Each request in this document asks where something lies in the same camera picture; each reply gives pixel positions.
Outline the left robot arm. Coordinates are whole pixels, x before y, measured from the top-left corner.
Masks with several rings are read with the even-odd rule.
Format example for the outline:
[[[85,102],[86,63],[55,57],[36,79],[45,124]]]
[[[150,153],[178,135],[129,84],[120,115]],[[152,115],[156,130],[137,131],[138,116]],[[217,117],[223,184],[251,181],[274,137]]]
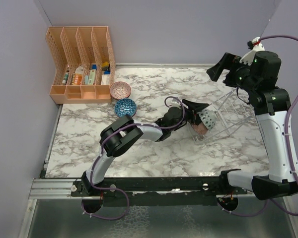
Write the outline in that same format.
[[[125,115],[103,129],[99,155],[81,177],[82,189],[86,194],[93,196],[103,189],[100,183],[114,159],[126,153],[138,140],[161,142],[187,123],[203,123],[200,113],[210,104],[178,100],[172,96],[166,99],[169,98],[177,100],[180,106],[169,106],[164,116],[153,123],[137,122],[130,115]]]

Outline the light blue patterned bowl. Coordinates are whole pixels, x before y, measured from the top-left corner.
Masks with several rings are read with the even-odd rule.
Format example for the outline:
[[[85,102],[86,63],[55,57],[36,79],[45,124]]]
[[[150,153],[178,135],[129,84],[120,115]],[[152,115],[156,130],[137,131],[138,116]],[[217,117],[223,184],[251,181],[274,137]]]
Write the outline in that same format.
[[[217,117],[214,111],[203,109],[198,112],[198,115],[207,130],[212,129],[215,126]]]

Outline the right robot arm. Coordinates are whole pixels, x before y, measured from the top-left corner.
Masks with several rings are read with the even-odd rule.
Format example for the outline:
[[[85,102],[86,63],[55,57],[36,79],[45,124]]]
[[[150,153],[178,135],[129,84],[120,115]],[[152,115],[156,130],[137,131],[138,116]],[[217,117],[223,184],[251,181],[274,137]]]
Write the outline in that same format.
[[[260,200],[298,193],[298,161],[290,138],[291,125],[286,121],[291,101],[285,89],[277,87],[281,59],[274,52],[258,51],[252,64],[242,64],[240,57],[225,53],[220,61],[207,70],[216,82],[223,70],[228,70],[223,83],[242,89],[248,94],[269,159],[266,176],[240,169],[222,171],[219,190],[229,194],[236,187],[251,191]]]

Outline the dark blue patterned bowl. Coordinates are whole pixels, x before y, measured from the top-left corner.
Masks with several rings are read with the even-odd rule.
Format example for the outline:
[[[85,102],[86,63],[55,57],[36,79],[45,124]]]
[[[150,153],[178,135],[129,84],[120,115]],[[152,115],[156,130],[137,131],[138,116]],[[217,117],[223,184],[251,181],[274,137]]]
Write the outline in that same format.
[[[136,111],[137,111],[136,103],[129,98],[124,98],[117,101],[114,108],[115,114],[120,118],[125,115],[129,115],[133,117],[136,114]]]

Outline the red floral bowl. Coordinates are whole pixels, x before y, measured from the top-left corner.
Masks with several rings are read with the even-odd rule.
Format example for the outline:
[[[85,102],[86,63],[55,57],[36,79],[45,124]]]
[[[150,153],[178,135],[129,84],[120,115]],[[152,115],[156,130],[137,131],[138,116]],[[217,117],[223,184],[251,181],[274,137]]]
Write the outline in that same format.
[[[205,135],[210,129],[210,126],[205,125],[203,122],[200,124],[192,124],[191,127],[199,135]]]

